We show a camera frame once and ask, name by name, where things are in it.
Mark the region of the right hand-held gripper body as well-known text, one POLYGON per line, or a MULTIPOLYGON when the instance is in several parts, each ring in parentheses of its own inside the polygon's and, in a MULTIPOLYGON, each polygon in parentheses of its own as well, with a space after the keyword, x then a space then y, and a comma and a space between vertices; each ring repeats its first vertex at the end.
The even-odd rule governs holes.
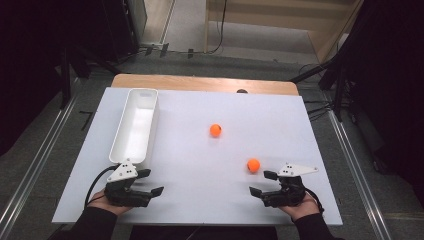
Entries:
POLYGON ((263 192, 263 203, 266 207, 296 206, 301 203, 307 193, 317 200, 313 192, 307 189, 302 181, 302 176, 318 172, 317 167, 309 167, 286 163, 277 175, 280 189, 277 191, 263 192))

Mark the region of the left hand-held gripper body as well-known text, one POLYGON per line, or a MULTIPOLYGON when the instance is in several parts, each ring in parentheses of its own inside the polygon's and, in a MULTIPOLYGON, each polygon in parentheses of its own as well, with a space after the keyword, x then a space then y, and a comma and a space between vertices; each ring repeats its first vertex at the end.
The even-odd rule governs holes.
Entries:
POLYGON ((136 177, 137 167, 127 159, 116 166, 107 178, 105 196, 114 206, 147 207, 150 202, 149 192, 136 191, 132 184, 140 178, 136 177))

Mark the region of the white plastic bin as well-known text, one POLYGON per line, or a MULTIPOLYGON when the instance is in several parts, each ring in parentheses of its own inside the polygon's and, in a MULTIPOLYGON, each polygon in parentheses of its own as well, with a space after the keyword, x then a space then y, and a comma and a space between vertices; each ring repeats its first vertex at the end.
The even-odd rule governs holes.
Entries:
POLYGON ((133 88, 127 95, 109 154, 112 163, 129 160, 146 165, 152 155, 159 116, 159 92, 133 88))

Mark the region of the person's left hand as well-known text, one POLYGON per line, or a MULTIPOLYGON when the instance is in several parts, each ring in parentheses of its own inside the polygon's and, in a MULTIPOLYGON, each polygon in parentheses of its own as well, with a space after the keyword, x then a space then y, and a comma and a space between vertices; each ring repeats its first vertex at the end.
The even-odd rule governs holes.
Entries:
POLYGON ((112 205, 106 198, 103 190, 96 192, 93 195, 93 197, 89 200, 87 207, 103 209, 117 216, 121 216, 122 214, 131 210, 131 207, 120 207, 112 205))

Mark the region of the person's right hand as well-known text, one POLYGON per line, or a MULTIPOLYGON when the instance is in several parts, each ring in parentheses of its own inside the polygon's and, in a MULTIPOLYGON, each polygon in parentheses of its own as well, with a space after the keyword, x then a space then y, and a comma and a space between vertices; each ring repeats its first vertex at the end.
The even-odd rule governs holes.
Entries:
POLYGON ((279 209, 288 214, 293 221, 320 212, 318 202, 309 193, 305 195, 300 204, 296 206, 280 206, 279 209))

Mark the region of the wooden table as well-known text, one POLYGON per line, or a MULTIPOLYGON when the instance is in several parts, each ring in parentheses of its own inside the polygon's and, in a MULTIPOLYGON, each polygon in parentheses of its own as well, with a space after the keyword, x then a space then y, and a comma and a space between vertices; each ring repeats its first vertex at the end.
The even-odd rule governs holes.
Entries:
POLYGON ((245 90, 251 94, 299 95, 296 85, 291 82, 196 76, 118 74, 114 77, 111 86, 231 93, 245 90))

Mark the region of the black metal stand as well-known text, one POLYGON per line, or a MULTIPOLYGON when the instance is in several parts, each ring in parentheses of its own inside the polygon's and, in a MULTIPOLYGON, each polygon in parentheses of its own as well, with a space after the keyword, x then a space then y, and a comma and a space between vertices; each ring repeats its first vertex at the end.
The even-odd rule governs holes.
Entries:
POLYGON ((290 82, 298 84, 301 81, 321 72, 324 72, 324 75, 319 81, 318 86, 321 90, 329 90, 332 86, 335 86, 335 96, 330 106, 336 116, 336 119, 341 122, 342 99, 345 87, 345 69, 335 60, 335 58, 332 58, 322 64, 318 64, 304 73, 300 73, 298 76, 290 79, 290 82))
POLYGON ((121 73, 118 68, 82 46, 75 44, 62 46, 60 50, 61 109, 64 109, 71 100, 70 68, 73 68, 78 76, 88 78, 90 76, 90 69, 86 63, 87 59, 94 61, 113 75, 121 73))

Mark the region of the dark curtain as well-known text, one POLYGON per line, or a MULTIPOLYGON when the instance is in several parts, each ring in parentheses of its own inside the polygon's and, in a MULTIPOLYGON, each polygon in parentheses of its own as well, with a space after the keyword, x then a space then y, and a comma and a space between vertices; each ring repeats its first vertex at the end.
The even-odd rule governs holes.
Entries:
POLYGON ((374 154, 424 207, 424 0, 364 0, 345 67, 382 144, 374 154))
POLYGON ((0 0, 0 156, 61 93, 67 44, 111 65, 134 53, 129 1, 0 0))

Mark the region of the light wooden shelf unit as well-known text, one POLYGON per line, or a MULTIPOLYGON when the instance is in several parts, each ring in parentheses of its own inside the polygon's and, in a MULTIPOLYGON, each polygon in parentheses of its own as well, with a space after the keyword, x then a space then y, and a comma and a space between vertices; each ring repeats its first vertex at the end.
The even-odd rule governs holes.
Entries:
POLYGON ((353 26, 364 0, 205 0, 204 51, 209 23, 306 30, 319 63, 330 59, 341 37, 353 26))

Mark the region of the metal floor rail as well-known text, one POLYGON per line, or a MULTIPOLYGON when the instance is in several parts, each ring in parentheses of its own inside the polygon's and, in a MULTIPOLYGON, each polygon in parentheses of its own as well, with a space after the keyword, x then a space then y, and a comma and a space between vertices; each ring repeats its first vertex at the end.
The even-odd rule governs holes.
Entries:
POLYGON ((329 117, 377 240, 393 240, 343 123, 338 120, 333 110, 329 112, 329 117))
POLYGON ((0 240, 7 240, 77 98, 58 108, 55 97, 0 157, 0 240))

